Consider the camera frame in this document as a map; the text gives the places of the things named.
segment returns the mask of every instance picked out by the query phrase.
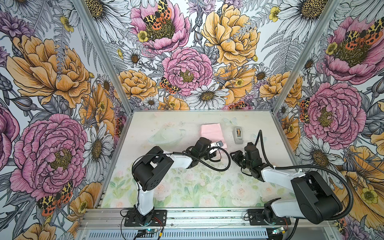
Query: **pink cloth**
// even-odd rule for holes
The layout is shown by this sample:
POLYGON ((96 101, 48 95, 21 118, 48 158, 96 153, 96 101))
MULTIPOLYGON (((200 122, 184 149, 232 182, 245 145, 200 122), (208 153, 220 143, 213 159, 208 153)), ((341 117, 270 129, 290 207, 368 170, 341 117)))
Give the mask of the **pink cloth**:
POLYGON ((227 149, 227 144, 225 143, 220 123, 202 125, 201 136, 211 140, 212 142, 222 141, 222 148, 227 149))

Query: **orange peony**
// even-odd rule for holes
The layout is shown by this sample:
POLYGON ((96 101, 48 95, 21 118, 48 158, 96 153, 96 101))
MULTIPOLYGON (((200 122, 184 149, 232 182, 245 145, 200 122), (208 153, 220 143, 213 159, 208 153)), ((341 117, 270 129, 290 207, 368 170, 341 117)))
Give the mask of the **orange peony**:
MULTIPOLYGON (((274 96, 278 96, 283 89, 286 81, 288 80, 288 76, 291 71, 285 72, 283 74, 278 73, 276 75, 272 75, 270 78, 267 78, 268 84, 264 84, 260 87, 260 97, 271 99, 274 96)), ((288 96, 285 98, 285 102, 289 107, 293 108, 295 105, 299 103, 299 99, 302 97, 301 95, 301 86, 303 84, 303 78, 298 77, 293 87, 288 93, 288 96)))
POLYGON ((255 68, 241 67, 238 69, 237 66, 232 64, 225 67, 221 67, 215 73, 215 76, 218 77, 219 81, 226 81, 223 89, 229 89, 229 95, 226 96, 225 104, 235 103, 240 100, 240 98, 246 95, 245 92, 250 92, 252 90, 252 81, 255 77, 255 68))
POLYGON ((292 150, 295 151, 300 142, 299 120, 293 117, 286 117, 282 121, 281 126, 284 130, 285 136, 287 137, 292 150))
POLYGON ((188 104, 181 98, 169 96, 164 98, 164 102, 159 102, 158 109, 189 110, 188 104))
POLYGON ((74 49, 66 47, 66 56, 61 80, 57 79, 56 48, 52 39, 44 43, 34 36, 13 38, 13 44, 24 58, 7 58, 7 70, 14 78, 22 96, 44 96, 41 104, 48 103, 55 95, 62 96, 70 108, 75 108, 81 99, 91 93, 89 73, 74 49))
POLYGON ((79 116, 81 123, 86 126, 96 124, 100 126, 101 122, 107 125, 107 130, 114 136, 115 131, 115 117, 113 112, 112 101, 107 98, 106 90, 103 89, 101 84, 97 84, 97 88, 93 88, 92 97, 87 96, 81 103, 79 109, 79 116))
MULTIPOLYGON (((118 75, 118 78, 128 99, 133 96, 144 100, 144 98, 157 94, 156 82, 147 77, 145 73, 134 70, 122 71, 118 75)), ((116 98, 119 98, 116 90, 114 91, 114 95, 116 98)))
POLYGON ((233 36, 244 27, 249 28, 251 24, 249 17, 240 14, 238 8, 224 4, 221 16, 212 11, 203 25, 201 34, 209 41, 205 45, 217 46, 220 55, 217 59, 219 63, 242 66, 248 62, 247 59, 255 55, 260 37, 256 26, 240 37, 233 36))

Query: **white daisy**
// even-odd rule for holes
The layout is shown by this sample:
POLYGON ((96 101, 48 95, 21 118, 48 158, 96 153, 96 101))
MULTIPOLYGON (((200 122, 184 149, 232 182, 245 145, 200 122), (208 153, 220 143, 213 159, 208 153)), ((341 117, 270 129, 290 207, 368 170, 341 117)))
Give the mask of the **white daisy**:
POLYGON ((292 34, 303 43, 313 31, 328 0, 283 0, 277 17, 283 20, 278 32, 285 31, 284 38, 292 34))
POLYGON ((272 71, 268 67, 260 67, 255 72, 255 78, 257 81, 265 81, 272 75, 272 71))
POLYGON ((83 166, 87 166, 87 182, 102 182, 107 173, 109 155, 113 150, 113 138, 107 131, 107 125, 101 122, 99 132, 91 127, 91 141, 85 143, 83 166))
POLYGON ((228 96, 228 88, 218 90, 219 84, 215 83, 210 88, 203 85, 185 99, 190 108, 194 109, 218 109, 225 105, 224 96, 228 96))
POLYGON ((148 109, 157 109, 159 106, 159 100, 157 100, 154 97, 145 98, 142 103, 144 106, 146 106, 148 109))
POLYGON ((36 0, 2 0, 8 9, 23 17, 36 16, 41 6, 36 0))
POLYGON ((309 72, 315 65, 315 63, 319 60, 316 54, 312 53, 309 59, 305 62, 303 67, 303 72, 309 72))
POLYGON ((279 119, 286 118, 289 113, 289 106, 286 103, 282 103, 279 107, 279 111, 277 112, 277 117, 279 119))
MULTIPOLYGON (((79 26, 82 39, 86 36, 84 25, 75 9, 73 2, 77 0, 58 0, 63 14, 69 19, 71 26, 79 26)), ((122 40, 122 32, 126 32, 125 25, 129 22, 129 2, 126 0, 85 0, 88 10, 99 30, 101 38, 110 43, 122 40)))
POLYGON ((383 0, 353 0, 351 7, 355 7, 350 16, 359 16, 359 22, 367 18, 366 23, 373 20, 379 20, 384 17, 384 1, 383 0))
MULTIPOLYGON (((321 138, 317 139, 314 135, 312 139, 308 137, 302 137, 300 143, 296 149, 296 156, 301 165, 315 165, 326 167, 329 170, 336 172, 342 178, 343 175, 335 168, 335 165, 343 165, 344 161, 337 155, 330 154, 330 146, 328 142, 323 142, 321 138)), ((328 174, 324 170, 315 169, 315 168, 303 168, 304 171, 317 171, 321 174, 327 184, 334 190, 333 185, 331 184, 329 177, 332 179, 333 183, 340 189, 343 189, 344 186, 338 178, 333 174, 328 174)))
POLYGON ((143 7, 147 7, 148 6, 148 3, 154 7, 155 4, 156 4, 156 0, 131 0, 131 6, 132 7, 137 7, 139 6, 140 4, 143 6, 143 7))
POLYGON ((129 49, 124 53, 124 62, 131 67, 137 67, 143 63, 140 49, 129 49))

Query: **purple flower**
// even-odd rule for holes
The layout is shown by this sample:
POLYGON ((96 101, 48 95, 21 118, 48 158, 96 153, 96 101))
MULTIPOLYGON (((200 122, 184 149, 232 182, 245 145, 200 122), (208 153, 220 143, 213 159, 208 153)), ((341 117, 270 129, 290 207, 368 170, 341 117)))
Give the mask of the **purple flower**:
POLYGON ((347 240, 370 240, 369 233, 360 227, 356 219, 346 216, 345 221, 347 224, 347 234, 345 234, 347 240))
POLYGON ((212 81, 211 60, 193 48, 179 48, 162 63, 164 77, 181 89, 180 95, 189 96, 191 91, 212 81))
POLYGON ((234 8, 240 9, 243 6, 244 0, 224 0, 224 4, 233 5, 234 8))
POLYGON ((151 27, 147 27, 143 19, 148 15, 154 15, 157 11, 157 3, 155 7, 148 6, 144 8, 131 9, 131 32, 138 35, 142 44, 148 49, 150 54, 161 54, 163 52, 174 51, 178 47, 185 46, 189 39, 190 23, 189 18, 184 18, 184 15, 180 13, 179 6, 172 5, 168 1, 168 7, 172 11, 170 20, 166 21, 166 26, 159 30, 153 30, 151 27))
POLYGON ((2 170, 11 156, 12 142, 19 135, 20 127, 16 118, 1 106, 0 123, 0 170, 2 170))
POLYGON ((7 56, 9 56, 9 53, 7 53, 4 47, 0 47, 0 66, 3 68, 5 68, 7 63, 7 56))
POLYGON ((54 114, 26 127, 14 147, 16 168, 11 189, 37 200, 60 192, 69 182, 77 187, 85 175, 82 167, 87 133, 76 120, 54 114))
POLYGON ((21 38, 22 35, 31 37, 35 35, 35 30, 25 23, 22 19, 12 17, 8 12, 0 12, 0 31, 11 38, 21 38))
POLYGON ((336 150, 349 146, 366 120, 358 90, 347 83, 322 83, 310 97, 308 116, 310 122, 304 124, 307 136, 315 135, 336 150))
POLYGON ((215 3, 216 0, 189 0, 188 12, 192 14, 198 11, 203 11, 203 13, 208 15, 210 12, 215 11, 215 3))

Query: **table surface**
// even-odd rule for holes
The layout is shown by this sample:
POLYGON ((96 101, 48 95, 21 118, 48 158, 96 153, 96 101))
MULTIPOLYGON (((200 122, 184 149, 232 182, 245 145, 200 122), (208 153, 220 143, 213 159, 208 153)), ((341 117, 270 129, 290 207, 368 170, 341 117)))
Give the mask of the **table surface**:
MULTIPOLYGON (((159 145, 165 151, 183 151, 195 145, 203 124, 220 123, 227 152, 244 151, 263 130, 265 152, 277 166, 292 162, 268 111, 156 111, 135 112, 112 173, 101 206, 103 208, 133 207, 137 200, 137 185, 131 174, 133 161, 147 153, 155 144, 148 140, 159 130, 165 133, 184 132, 182 139, 159 145), (233 140, 234 124, 242 127, 243 144, 233 140)), ((261 154, 260 141, 257 144, 261 154)), ((217 168, 228 164, 222 154, 217 168)), ((217 172, 198 164, 192 169, 171 169, 155 188, 154 206, 163 207, 259 207, 271 199, 293 199, 294 194, 278 185, 261 182, 241 173, 233 161, 225 172, 217 172)))

